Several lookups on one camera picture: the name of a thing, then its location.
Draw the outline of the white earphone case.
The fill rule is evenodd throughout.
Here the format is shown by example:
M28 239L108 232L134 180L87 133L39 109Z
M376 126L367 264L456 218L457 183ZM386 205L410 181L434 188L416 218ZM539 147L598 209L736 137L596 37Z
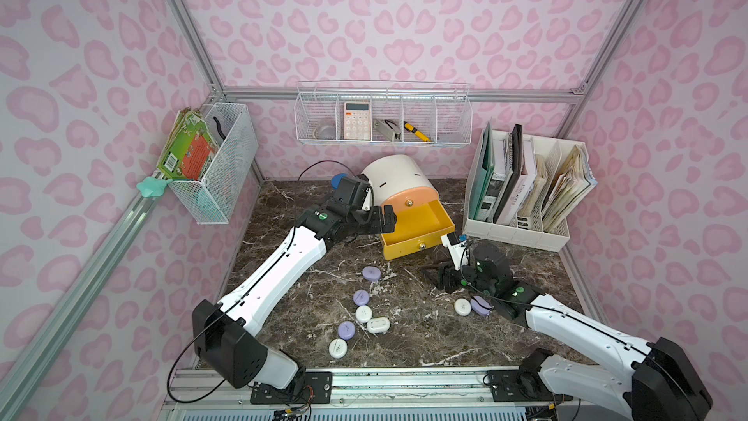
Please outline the white earphone case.
M454 302L454 309L455 312L462 317L469 316L469 314L471 314L471 312L473 311L471 302L469 302L469 300L466 300L465 298L458 298Z
M366 330L372 334L386 333L391 328L391 321L388 318L373 318L366 323Z
M334 360L340 360L344 358L348 353L348 343L342 338L335 338L328 347L329 355Z
M358 306L356 308L356 321L361 325L366 325L373 318L372 309L368 305Z

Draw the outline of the white drawer cabinet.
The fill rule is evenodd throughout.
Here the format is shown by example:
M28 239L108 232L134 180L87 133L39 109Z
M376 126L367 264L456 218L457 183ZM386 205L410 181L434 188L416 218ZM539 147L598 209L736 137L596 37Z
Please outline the white drawer cabinet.
M366 166L362 174L373 187L375 204L379 206L387 198L403 190L421 186L434 187L415 160L405 154L378 159Z

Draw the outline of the orange top drawer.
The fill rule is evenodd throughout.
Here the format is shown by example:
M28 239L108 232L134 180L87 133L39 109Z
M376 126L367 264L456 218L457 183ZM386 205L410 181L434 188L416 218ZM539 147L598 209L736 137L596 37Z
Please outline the orange top drawer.
M438 200L439 194L434 187L421 186L406 189L390 196L382 203L382 206L391 206L396 214L400 214Z

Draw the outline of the yellow drawer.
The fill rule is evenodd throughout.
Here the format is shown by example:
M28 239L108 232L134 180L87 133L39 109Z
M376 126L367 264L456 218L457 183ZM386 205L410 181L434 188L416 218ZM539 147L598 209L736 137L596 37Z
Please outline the yellow drawer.
M441 246L441 237L453 233L456 229L440 200L406 208L395 215L395 231L382 235L383 254L386 260Z

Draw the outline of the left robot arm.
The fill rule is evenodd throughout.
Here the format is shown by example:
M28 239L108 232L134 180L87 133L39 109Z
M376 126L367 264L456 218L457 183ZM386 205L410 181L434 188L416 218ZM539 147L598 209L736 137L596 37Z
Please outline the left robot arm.
M360 235L395 231L397 215L374 202L366 179L343 177L332 193L295 220L288 235L259 268L218 302L192 313L192 346L232 387L254 383L298 393L305 370L294 358L266 347L256 336L298 279L335 245Z

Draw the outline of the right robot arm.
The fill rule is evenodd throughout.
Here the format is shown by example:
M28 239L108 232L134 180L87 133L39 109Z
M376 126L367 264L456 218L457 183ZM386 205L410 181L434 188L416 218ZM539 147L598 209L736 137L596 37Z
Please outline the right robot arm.
M517 280L506 255L491 242L450 233L442 244L449 257L436 265L436 288L448 294L469 290L467 310L495 313L589 358L589 364L578 364L535 350L515 378L524 399L566 396L629 420L703 420L711 411L713 399L677 343L617 331Z

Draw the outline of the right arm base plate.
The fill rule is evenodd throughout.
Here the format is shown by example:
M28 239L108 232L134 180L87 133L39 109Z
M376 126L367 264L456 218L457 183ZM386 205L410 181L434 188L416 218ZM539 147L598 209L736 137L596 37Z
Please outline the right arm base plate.
M565 403L574 401L566 395L551 393L540 377L521 368L489 370L482 378L495 403Z

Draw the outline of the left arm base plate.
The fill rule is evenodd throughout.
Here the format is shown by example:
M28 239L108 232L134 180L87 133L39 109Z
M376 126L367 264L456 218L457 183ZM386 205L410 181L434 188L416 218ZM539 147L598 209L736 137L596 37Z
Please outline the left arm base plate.
M252 387L252 405L328 405L331 400L333 373L331 371L306 371L296 377L288 387L278 389L270 384L255 383Z

